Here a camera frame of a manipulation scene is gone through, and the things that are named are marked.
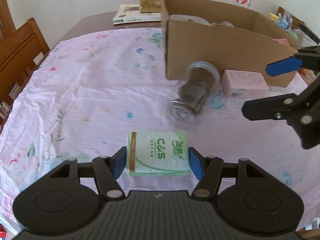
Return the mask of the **green C&S tissue pack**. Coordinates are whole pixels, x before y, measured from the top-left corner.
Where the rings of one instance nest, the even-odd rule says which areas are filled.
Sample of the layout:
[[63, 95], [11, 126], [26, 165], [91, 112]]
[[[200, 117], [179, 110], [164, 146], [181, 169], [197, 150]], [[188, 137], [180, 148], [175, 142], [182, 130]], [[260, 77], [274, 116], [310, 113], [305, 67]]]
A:
[[186, 176], [189, 171], [185, 131], [128, 133], [126, 172], [129, 176]]

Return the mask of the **pink knitted sock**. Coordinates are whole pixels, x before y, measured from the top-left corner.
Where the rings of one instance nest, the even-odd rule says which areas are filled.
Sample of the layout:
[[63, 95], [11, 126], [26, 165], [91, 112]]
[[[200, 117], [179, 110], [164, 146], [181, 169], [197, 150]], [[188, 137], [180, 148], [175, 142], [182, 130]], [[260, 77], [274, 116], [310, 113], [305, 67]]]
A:
[[274, 41], [276, 41], [278, 44], [293, 46], [286, 38], [274, 38]]

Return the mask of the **clear jar dark tea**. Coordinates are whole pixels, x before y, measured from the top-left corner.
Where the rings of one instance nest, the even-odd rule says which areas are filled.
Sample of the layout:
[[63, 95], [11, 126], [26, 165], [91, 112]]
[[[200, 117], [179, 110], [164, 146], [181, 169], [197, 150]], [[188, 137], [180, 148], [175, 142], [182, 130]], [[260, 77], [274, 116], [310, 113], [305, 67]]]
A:
[[234, 27], [233, 24], [231, 24], [230, 22], [228, 21], [222, 21], [220, 23], [215, 23], [215, 25], [223, 25], [223, 26], [228, 26], [228, 27]]

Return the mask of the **clear plastic bowl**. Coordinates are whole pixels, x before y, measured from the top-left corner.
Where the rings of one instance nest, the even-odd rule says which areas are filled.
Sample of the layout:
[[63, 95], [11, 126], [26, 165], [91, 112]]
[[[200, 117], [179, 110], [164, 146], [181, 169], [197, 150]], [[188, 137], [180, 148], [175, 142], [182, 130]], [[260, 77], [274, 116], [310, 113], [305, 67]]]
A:
[[191, 23], [199, 23], [203, 25], [212, 26], [212, 23], [210, 23], [208, 20], [197, 17], [197, 16], [190, 16], [190, 15], [170, 15], [169, 17], [173, 21], [185, 21], [185, 22], [191, 22]]

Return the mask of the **large jar black lid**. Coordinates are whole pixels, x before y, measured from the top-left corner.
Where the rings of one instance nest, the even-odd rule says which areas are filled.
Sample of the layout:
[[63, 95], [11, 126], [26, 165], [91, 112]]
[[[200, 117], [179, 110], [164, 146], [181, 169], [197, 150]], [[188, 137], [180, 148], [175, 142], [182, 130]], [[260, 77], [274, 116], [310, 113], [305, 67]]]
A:
[[319, 37], [310, 30], [304, 23], [300, 22], [293, 32], [297, 36], [297, 42], [301, 47], [311, 47], [319, 45]]

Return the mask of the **wooden chair far right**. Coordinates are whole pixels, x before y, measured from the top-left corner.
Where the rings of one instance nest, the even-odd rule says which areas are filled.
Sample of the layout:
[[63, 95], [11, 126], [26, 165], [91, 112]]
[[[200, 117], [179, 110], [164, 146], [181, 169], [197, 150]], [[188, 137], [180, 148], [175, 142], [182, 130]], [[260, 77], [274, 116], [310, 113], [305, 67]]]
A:
[[[289, 12], [288, 10], [282, 8], [281, 6], [278, 7], [276, 15], [281, 14], [284, 15], [285, 12], [287, 12], [288, 14], [291, 14], [291, 12]], [[300, 23], [304, 24], [304, 21], [300, 20], [299, 18], [297, 18], [296, 16], [294, 16], [293, 14], [291, 14], [292, 17], [292, 25], [299, 25]]]

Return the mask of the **wooden chair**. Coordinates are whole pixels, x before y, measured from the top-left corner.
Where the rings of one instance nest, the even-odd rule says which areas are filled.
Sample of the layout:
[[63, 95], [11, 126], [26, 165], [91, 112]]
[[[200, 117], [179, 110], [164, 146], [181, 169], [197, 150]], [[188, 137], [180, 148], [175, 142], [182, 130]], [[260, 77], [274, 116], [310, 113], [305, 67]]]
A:
[[[285, 12], [287, 12], [288, 14], [291, 14], [291, 12], [289, 12], [288, 10], [282, 8], [281, 6], [278, 7], [276, 15], [281, 14], [284, 15]], [[291, 14], [292, 17], [292, 25], [299, 25], [300, 23], [304, 24], [304, 21], [300, 20], [299, 18], [297, 18], [296, 16], [294, 16], [293, 14]]]
[[22, 90], [50, 49], [35, 18], [15, 28], [7, 0], [1, 0], [1, 126], [8, 119], [14, 99], [9, 95], [15, 85]]

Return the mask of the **pink cardboard box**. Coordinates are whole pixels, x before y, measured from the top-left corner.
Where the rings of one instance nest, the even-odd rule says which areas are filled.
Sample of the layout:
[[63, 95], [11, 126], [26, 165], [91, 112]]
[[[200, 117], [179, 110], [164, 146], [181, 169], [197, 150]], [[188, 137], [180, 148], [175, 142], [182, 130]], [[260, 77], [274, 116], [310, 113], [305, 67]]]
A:
[[264, 77], [258, 72], [226, 69], [221, 85], [227, 98], [260, 99], [269, 91]]

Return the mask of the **brown cardboard box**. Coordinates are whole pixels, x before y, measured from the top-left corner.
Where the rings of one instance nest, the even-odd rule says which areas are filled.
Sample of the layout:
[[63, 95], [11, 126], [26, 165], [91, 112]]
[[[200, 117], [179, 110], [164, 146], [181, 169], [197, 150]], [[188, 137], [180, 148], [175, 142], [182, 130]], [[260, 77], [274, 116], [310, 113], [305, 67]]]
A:
[[[170, 15], [190, 15], [208, 20], [212, 26], [173, 21]], [[234, 27], [215, 25], [228, 21]], [[186, 80], [188, 67], [206, 61], [219, 72], [226, 69], [260, 72], [271, 86], [287, 87], [295, 72], [270, 77], [269, 63], [295, 54], [297, 41], [264, 15], [237, 5], [211, 0], [162, 0], [161, 23], [165, 75], [169, 80]], [[278, 44], [286, 38], [293, 46]]]

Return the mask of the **pink floral tablecloth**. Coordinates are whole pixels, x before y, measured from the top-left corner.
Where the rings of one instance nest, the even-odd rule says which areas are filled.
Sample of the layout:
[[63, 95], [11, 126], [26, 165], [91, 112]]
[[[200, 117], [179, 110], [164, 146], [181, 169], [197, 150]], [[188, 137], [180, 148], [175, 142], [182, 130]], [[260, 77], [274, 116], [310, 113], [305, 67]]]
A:
[[165, 78], [159, 28], [103, 31], [60, 42], [14, 101], [1, 133], [1, 221], [19, 230], [15, 197], [69, 158], [113, 155], [131, 131], [185, 131], [188, 145], [226, 162], [248, 158], [298, 193], [300, 226], [319, 216], [319, 148], [304, 150], [284, 120], [249, 121], [243, 101], [214, 94], [177, 120], [179, 81]]

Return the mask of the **clear jar brown contents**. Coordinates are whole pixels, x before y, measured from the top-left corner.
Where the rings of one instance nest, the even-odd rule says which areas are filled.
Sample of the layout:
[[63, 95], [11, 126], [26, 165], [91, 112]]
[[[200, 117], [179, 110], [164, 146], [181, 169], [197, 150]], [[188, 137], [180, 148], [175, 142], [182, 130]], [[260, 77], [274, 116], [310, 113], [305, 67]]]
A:
[[205, 104], [220, 84], [217, 68], [206, 61], [196, 61], [188, 68], [187, 81], [172, 101], [172, 113], [181, 122], [193, 122], [201, 115]]

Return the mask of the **wooden chair left side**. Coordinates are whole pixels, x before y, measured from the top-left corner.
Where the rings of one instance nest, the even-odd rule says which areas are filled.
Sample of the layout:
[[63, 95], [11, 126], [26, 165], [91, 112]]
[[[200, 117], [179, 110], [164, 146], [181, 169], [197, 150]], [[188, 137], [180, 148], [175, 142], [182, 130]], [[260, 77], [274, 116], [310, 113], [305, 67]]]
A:
[[15, 85], [22, 90], [50, 49], [35, 18], [15, 28], [7, 0], [1, 0], [1, 126], [8, 119], [14, 99], [9, 95]]

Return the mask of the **book on table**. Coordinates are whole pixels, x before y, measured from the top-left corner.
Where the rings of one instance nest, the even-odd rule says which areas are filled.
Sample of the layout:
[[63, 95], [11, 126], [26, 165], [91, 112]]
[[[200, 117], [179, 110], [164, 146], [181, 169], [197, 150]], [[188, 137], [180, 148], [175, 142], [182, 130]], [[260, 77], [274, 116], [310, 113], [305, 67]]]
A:
[[114, 25], [160, 21], [160, 12], [142, 13], [138, 4], [121, 4], [113, 18]]

